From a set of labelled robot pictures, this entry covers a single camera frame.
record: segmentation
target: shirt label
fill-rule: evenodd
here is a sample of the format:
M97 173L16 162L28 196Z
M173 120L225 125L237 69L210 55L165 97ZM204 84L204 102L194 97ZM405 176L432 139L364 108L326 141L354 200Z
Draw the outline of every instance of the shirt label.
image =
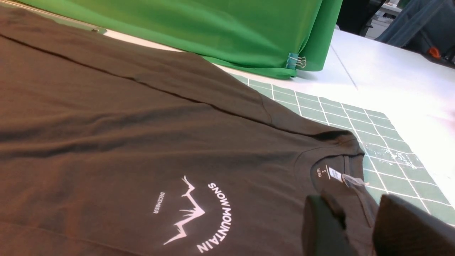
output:
M339 171L334 170L331 167L329 167L329 175L332 178L337 179L339 182L343 182L343 175Z

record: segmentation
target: white print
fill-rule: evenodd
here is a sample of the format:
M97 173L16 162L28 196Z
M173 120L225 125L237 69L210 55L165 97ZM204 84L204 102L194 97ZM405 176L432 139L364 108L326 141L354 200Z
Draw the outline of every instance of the white print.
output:
M160 211L161 208L161 203L163 203L164 200L164 192L161 192L160 195L158 196L158 201L157 204L155 205L155 209L153 209L153 213L157 214Z
M218 197L218 199L220 199L220 203L224 207L222 207L223 215L219 230L213 235L212 238L208 239L200 245L196 245L200 253L204 253L205 251L213 249L214 245L219 245L220 242L222 242L228 235L228 231L231 229L232 221L231 206L229 205L226 195L221 192L215 183L210 183L208 187L215 192L215 195Z
M183 225L185 225L186 223L192 221L193 219L195 219L197 217L200 217L200 216L205 214L205 211L201 207L199 207L199 205L197 205L196 201L193 199L193 197L190 194L191 191L193 191L195 188L193 187L193 185L191 185L188 182L186 175L183 177L182 180L185 181L185 183L188 185L188 191L184 195L182 195L182 197L184 197L184 196L187 197L190 200L190 202L193 204L194 209L192 209L192 210L180 210L180 211L189 212L189 214L184 215L184 217L188 216L188 218L186 218L184 220L181 220L181 221L179 221L179 222L174 224L174 226L177 227L178 235L176 235L175 237L169 239L169 241L167 241L163 245L166 245L167 243L170 243L170 242L175 241L177 239L186 237L187 234L186 234L185 230L183 229Z

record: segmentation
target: orange object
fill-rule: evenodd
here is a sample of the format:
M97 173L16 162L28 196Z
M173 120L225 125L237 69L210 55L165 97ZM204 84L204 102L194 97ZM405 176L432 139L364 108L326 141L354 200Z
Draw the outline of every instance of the orange object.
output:
M431 47L430 49L428 49L427 53L429 53L431 56L433 56L433 58L436 58L438 60L441 58L441 54L439 53L439 50L436 47Z

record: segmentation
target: denim jeans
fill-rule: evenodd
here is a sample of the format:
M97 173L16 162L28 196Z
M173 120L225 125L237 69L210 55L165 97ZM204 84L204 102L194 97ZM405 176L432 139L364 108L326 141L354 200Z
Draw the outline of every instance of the denim jeans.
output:
M454 0L411 0L376 41L425 53L455 45Z

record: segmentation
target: t-shirt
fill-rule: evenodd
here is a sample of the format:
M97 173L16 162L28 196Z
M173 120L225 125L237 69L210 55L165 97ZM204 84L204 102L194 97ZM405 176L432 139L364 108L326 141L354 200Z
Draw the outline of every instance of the t-shirt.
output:
M352 133L192 53L21 9L0 27L0 255L302 255L322 189L372 253L377 205L336 173L363 177Z

